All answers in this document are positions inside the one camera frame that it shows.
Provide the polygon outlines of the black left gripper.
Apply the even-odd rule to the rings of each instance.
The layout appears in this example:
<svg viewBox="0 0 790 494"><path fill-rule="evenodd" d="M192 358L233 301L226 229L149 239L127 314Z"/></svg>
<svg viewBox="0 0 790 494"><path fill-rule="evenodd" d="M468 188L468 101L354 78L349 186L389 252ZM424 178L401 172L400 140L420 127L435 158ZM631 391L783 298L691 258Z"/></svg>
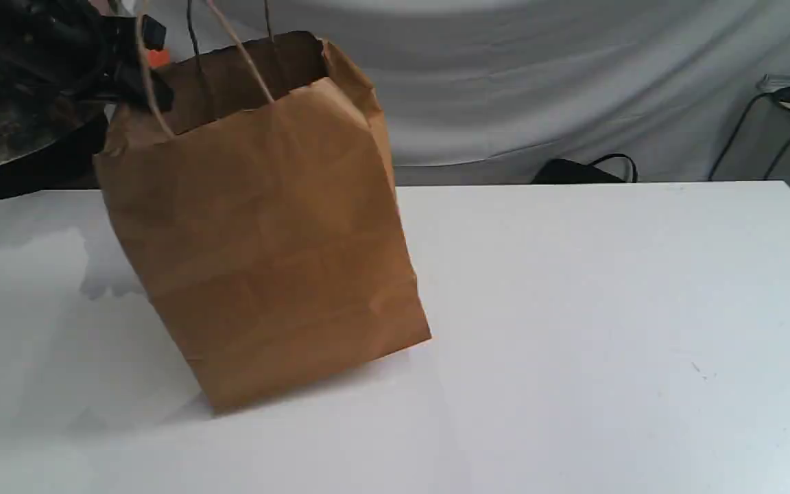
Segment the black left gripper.
<svg viewBox="0 0 790 494"><path fill-rule="evenodd" d="M90 52L80 56L92 62L91 68L75 85L73 97L150 110L148 97L152 93L158 109L169 112L173 89L153 69L149 73L151 88L145 88L140 59L147 49L160 51L165 47L166 27L150 16L144 16L140 26L128 16L96 17L86 44Z"/></svg>

